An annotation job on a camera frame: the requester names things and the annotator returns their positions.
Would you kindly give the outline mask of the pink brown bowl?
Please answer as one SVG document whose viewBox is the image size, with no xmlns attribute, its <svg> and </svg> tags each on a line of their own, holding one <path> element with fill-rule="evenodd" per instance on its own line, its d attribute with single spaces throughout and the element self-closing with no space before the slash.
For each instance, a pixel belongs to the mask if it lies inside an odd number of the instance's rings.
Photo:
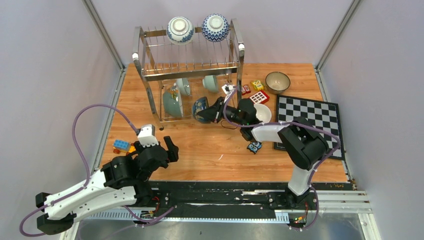
<svg viewBox="0 0 424 240">
<path fill-rule="evenodd" d="M 273 71 L 265 77 L 265 85 L 271 94 L 281 94 L 291 85 L 290 78 L 282 72 Z"/>
</svg>

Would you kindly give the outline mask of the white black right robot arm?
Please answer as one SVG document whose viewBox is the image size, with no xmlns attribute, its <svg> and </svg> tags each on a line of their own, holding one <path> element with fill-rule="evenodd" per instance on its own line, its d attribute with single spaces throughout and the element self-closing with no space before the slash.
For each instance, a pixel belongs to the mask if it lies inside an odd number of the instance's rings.
<svg viewBox="0 0 424 240">
<path fill-rule="evenodd" d="M 207 123 L 226 119 L 239 127 L 242 137 L 249 142 L 282 144 L 294 163 L 283 202 L 292 209 L 298 209 L 305 203 L 312 171 L 330 151 L 327 141 L 321 136 L 322 131 L 310 125 L 305 117 L 296 117 L 292 122 L 266 123 L 257 118 L 252 100 L 244 98 L 234 108 L 227 105 L 224 97 L 219 97 L 212 106 L 195 109 L 193 116 Z"/>
</svg>

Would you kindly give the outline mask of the cream bowl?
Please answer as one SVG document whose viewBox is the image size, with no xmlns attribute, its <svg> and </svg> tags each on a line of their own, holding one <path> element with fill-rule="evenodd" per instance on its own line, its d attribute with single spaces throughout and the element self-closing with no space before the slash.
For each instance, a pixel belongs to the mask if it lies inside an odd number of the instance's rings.
<svg viewBox="0 0 424 240">
<path fill-rule="evenodd" d="M 256 118 L 262 123 L 269 123 L 272 118 L 271 110 L 264 104 L 255 103 L 254 108 L 256 109 Z"/>
</svg>

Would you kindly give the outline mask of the dark blue floral bowl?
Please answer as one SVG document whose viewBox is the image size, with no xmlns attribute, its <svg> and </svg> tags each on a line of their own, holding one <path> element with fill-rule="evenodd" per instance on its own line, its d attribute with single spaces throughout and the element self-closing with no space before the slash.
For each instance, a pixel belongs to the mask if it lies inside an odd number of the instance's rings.
<svg viewBox="0 0 424 240">
<path fill-rule="evenodd" d="M 198 115 L 198 112 L 203 111 L 209 107 L 209 102 L 206 96 L 200 97 L 196 100 L 192 107 L 191 113 L 193 118 L 201 124 L 210 124 L 211 122 L 201 116 Z"/>
</svg>

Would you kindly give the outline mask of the steel two-tier dish rack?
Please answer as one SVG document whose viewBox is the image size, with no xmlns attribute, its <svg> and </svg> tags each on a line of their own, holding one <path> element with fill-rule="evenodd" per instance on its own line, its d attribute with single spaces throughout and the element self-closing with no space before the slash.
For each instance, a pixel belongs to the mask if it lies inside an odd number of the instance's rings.
<svg viewBox="0 0 424 240">
<path fill-rule="evenodd" d="M 230 83 L 242 86 L 245 45 L 239 21 L 232 18 L 229 34 L 220 42 L 204 38 L 202 28 L 194 28 L 193 40 L 186 45 L 176 45 L 168 39 L 166 29 L 143 30 L 134 28 L 132 61 L 146 90 L 150 112 L 159 129 L 192 120 L 191 108 L 195 100 L 207 97 L 213 103 L 222 92 L 205 89 L 205 76 L 216 76 L 220 86 Z M 163 94 L 187 78 L 190 95 L 182 97 L 182 115 L 175 117 L 165 111 Z"/>
</svg>

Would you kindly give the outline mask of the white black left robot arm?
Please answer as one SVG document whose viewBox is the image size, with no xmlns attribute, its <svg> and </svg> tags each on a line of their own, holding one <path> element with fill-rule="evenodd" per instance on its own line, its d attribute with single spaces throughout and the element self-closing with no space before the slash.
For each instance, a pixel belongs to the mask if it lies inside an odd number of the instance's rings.
<svg viewBox="0 0 424 240">
<path fill-rule="evenodd" d="M 120 206 L 149 206 L 155 198 L 149 183 L 152 173 L 179 159 L 179 147 L 170 136 L 163 139 L 166 148 L 134 142 L 133 152 L 114 157 L 94 172 L 87 184 L 76 184 L 55 194 L 37 194 L 36 206 L 46 205 L 43 215 L 36 219 L 37 228 L 46 235 L 55 235 L 95 213 Z"/>
</svg>

